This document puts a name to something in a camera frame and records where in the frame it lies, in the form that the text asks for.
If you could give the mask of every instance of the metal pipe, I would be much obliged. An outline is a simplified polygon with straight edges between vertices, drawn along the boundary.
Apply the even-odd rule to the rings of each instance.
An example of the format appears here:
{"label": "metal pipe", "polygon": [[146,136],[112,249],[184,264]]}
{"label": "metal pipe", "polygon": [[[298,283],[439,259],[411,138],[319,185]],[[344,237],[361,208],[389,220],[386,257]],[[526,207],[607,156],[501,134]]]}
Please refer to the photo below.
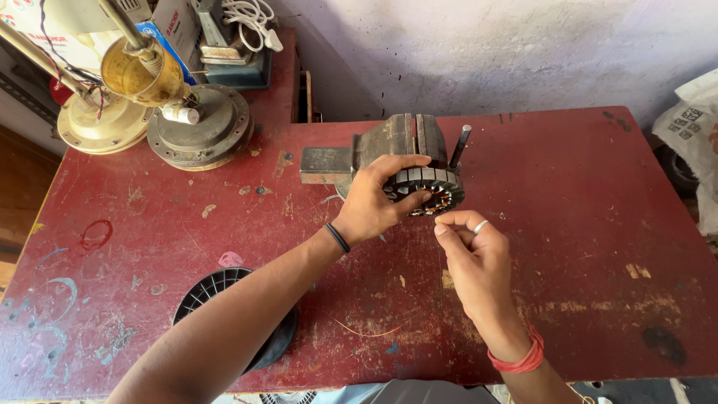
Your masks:
{"label": "metal pipe", "polygon": [[471,126],[464,125],[464,127],[461,128],[459,142],[457,142],[456,147],[454,148],[454,154],[451,156],[451,161],[449,162],[450,168],[456,169],[459,165],[459,159],[461,158],[461,153],[464,151],[464,147],[466,147],[466,141],[469,139],[469,134],[471,134]]}
{"label": "metal pipe", "polygon": [[[30,42],[23,34],[11,28],[8,24],[0,24],[0,35],[10,42],[20,52],[23,52],[30,60],[35,62],[39,67],[45,69],[50,75],[55,77],[57,69],[53,65],[50,58],[40,48]],[[87,88],[79,81],[75,80],[71,74],[65,69],[60,69],[60,82],[75,94],[84,97],[87,94]]]}
{"label": "metal pipe", "polygon": [[100,7],[105,10],[105,13],[112,19],[120,31],[122,31],[122,34],[127,38],[127,42],[130,42],[130,45],[135,50],[147,47],[144,37],[139,33],[137,27],[134,26],[125,10],[117,3],[117,0],[99,0],[99,2]]}

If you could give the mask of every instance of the fingernail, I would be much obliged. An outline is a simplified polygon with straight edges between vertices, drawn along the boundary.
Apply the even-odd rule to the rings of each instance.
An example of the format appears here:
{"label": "fingernail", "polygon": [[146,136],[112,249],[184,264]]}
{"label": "fingernail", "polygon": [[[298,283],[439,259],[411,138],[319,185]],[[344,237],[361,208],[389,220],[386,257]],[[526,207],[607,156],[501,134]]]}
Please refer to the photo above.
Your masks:
{"label": "fingernail", "polygon": [[443,234],[448,229],[449,228],[447,227],[446,224],[439,223],[436,225],[436,227],[434,227],[434,233],[436,233],[437,236],[439,236],[439,235]]}

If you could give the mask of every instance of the red workbench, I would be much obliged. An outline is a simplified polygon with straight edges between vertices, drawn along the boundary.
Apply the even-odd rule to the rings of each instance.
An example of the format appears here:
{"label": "red workbench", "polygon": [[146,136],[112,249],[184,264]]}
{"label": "red workbench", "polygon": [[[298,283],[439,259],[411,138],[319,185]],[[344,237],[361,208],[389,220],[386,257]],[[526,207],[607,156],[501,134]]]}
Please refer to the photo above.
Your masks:
{"label": "red workbench", "polygon": [[[181,171],[146,142],[68,149],[0,305],[0,399],[107,396],[223,253],[260,267],[339,212],[333,186],[301,184],[302,148],[379,122],[290,124],[295,33],[281,36],[271,89],[243,94],[258,129],[229,164]],[[449,153],[474,128],[460,208],[510,239],[518,309],[561,376],[718,373],[718,265],[625,107],[437,122]],[[298,303],[287,354],[230,391],[497,382],[432,229],[407,218],[333,265]],[[363,334],[403,326],[360,337],[330,316]]]}

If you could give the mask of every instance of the white power cord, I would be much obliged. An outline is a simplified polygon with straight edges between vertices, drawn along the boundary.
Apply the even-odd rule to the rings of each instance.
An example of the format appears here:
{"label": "white power cord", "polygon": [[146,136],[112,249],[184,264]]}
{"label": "white power cord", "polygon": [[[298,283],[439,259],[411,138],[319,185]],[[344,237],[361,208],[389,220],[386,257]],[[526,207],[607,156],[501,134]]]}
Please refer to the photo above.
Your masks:
{"label": "white power cord", "polygon": [[[257,1],[269,10],[269,17],[264,14]],[[273,29],[268,31],[264,27],[268,21],[274,19],[274,10],[272,10],[264,0],[252,0],[252,2],[254,4],[249,1],[222,0],[222,7],[227,17],[225,22],[228,24],[231,22],[239,22],[239,37],[244,46],[252,52],[259,52],[265,45],[275,52],[281,52],[284,47],[276,36],[276,32]],[[257,31],[259,34],[259,47],[253,47],[247,43],[242,33],[242,25],[246,25],[247,28]]]}

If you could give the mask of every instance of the silver ring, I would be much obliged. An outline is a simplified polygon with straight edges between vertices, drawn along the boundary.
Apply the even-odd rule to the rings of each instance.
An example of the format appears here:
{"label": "silver ring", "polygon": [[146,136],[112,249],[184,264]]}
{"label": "silver ring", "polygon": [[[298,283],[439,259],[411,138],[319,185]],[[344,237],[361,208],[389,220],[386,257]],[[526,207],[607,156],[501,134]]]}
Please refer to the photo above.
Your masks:
{"label": "silver ring", "polygon": [[479,234],[479,230],[481,230],[481,228],[484,227],[484,225],[485,225],[486,223],[488,223],[488,222],[489,222],[488,220],[484,220],[484,221],[482,221],[481,223],[479,223],[479,225],[476,226],[476,229],[474,229],[474,234],[478,235],[478,234]]}

